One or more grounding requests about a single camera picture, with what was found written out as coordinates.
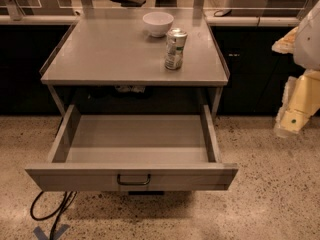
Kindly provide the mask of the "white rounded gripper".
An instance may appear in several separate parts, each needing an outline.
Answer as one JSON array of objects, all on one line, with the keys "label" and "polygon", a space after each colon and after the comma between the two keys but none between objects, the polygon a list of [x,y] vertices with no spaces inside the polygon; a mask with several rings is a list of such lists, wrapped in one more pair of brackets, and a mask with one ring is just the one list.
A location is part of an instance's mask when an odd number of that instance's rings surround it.
[{"label": "white rounded gripper", "polygon": [[320,109],[320,1],[300,22],[272,45],[272,50],[292,54],[294,62],[306,70],[285,84],[282,107],[276,116],[274,132],[286,138],[298,134]]}]

